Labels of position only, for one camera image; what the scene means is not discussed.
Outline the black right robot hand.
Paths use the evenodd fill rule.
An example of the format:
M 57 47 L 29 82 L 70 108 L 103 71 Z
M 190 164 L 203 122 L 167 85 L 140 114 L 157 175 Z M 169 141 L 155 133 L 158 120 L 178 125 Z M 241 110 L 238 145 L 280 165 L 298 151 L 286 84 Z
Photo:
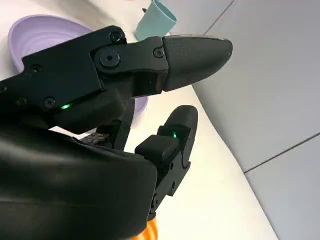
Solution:
M 118 26 L 23 58 L 0 83 L 0 237 L 128 240 L 190 169 L 198 126 L 178 106 L 134 153 L 124 151 L 135 99 L 208 78 L 228 39 L 153 36 L 128 43 Z

